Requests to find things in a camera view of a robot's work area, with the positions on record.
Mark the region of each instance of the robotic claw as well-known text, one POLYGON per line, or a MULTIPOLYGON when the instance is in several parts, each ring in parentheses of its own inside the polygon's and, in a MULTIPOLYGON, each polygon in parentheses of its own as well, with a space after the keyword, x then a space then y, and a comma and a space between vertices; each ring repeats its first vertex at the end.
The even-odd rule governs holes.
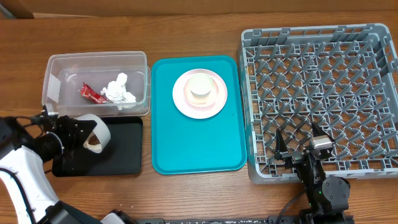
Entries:
MULTIPOLYGON (((133 220, 122 211, 113 210, 101 221, 69 206, 58 199, 48 182, 43 162, 58 157, 73 157, 75 150, 89 138, 101 122, 58 117, 44 106, 33 117, 0 118, 0 179, 5 183, 17 212, 19 223, 39 224, 148 224, 191 223, 193 220, 165 221, 163 219, 133 220), (22 126, 17 118, 26 118, 30 124, 22 126), (33 138, 25 128, 37 125, 42 134, 33 138)), ((331 156, 334 140, 317 124, 312 124, 313 138, 303 152, 289 152, 281 132, 277 130, 275 159, 284 160, 287 169, 294 168, 302 180, 310 208, 297 217, 278 217, 254 220, 196 220, 212 223, 263 224, 343 224, 354 223, 343 211, 348 209, 349 183, 340 177, 326 177, 321 160, 331 156)))

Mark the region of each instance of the pink plate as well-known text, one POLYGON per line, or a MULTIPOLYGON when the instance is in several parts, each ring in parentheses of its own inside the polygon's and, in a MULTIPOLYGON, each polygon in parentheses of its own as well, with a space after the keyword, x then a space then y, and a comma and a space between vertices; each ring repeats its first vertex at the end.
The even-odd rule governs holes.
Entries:
POLYGON ((173 87, 173 101, 177 109, 185 116, 195 119, 205 119, 216 115, 223 109, 226 103, 227 96, 228 91, 226 89, 224 80, 219 75, 217 75, 217 73, 203 68, 196 68, 185 72, 177 79, 173 87), (184 97, 184 86, 186 82, 189 80, 190 77, 199 72, 203 72, 209 75, 213 79, 213 81, 216 82, 218 87, 218 96, 215 102, 210 106, 202 108, 192 106, 185 100, 184 97))

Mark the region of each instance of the white crumpled paper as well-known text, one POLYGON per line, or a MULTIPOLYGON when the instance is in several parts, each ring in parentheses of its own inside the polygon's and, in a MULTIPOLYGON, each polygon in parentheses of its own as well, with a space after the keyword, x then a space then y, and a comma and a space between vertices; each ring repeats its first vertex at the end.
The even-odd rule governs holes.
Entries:
MULTIPOLYGON (((113 103, 135 103, 136 97, 130 92, 126 91, 127 75, 120 73, 116 81, 111 81, 107 88, 101 90, 101 94, 112 101, 113 103)), ((134 105, 118 106, 118 109, 132 108, 134 105)))

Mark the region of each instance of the black tray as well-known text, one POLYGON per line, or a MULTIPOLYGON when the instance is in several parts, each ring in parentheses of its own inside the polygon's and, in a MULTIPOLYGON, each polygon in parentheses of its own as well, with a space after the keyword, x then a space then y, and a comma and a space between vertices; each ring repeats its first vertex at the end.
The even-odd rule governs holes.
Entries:
POLYGON ((76 149, 72 159, 53 160, 56 177, 86 175, 138 174, 141 171, 142 120, 139 117, 101 118, 111 132, 111 140, 97 154, 83 146, 76 149))

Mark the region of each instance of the wooden table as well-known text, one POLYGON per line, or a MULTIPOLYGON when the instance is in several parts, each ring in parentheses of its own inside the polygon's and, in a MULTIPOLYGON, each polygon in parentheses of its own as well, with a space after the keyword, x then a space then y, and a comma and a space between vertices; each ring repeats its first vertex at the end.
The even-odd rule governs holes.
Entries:
MULTIPOLYGON (((236 58, 244 29, 375 22, 387 25, 397 40, 396 11, 0 21, 0 116, 40 111, 44 71, 54 54, 141 50, 149 66, 169 57, 225 54, 236 58)), ((60 200, 96 218, 114 208, 136 218, 265 218, 277 215, 302 189, 300 184, 253 184, 246 166, 236 172, 160 175, 151 163, 150 115, 143 120, 139 177, 47 174, 60 200)), ((356 223, 397 223, 397 179, 352 180, 351 186, 347 214, 354 215, 356 223)), ((302 197, 286 214, 297 214, 306 206, 302 197)), ((0 220, 16 223, 14 207, 1 184, 0 220)))

